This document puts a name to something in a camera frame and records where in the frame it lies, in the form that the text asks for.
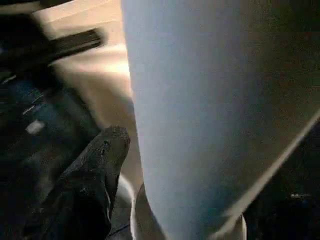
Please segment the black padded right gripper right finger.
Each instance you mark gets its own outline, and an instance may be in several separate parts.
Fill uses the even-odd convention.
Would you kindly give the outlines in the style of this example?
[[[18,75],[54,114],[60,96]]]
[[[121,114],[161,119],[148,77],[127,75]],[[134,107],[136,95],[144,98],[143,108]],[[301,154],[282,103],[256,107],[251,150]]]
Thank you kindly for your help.
[[[244,213],[249,240],[320,238],[320,131],[313,129]]]

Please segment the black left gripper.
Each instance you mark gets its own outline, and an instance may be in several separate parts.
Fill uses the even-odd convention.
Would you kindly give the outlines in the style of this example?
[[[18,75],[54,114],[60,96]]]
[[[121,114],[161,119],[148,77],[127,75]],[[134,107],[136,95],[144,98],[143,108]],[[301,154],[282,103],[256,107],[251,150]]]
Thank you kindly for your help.
[[[0,84],[0,159],[77,155],[98,134],[77,91],[50,68]]]

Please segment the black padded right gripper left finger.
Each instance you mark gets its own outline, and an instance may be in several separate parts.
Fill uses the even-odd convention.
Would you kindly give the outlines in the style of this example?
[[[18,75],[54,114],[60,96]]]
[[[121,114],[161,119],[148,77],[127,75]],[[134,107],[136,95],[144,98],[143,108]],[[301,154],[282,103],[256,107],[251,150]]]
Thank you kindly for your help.
[[[60,175],[22,231],[24,240],[104,240],[122,165],[130,148],[124,127],[101,131]]]

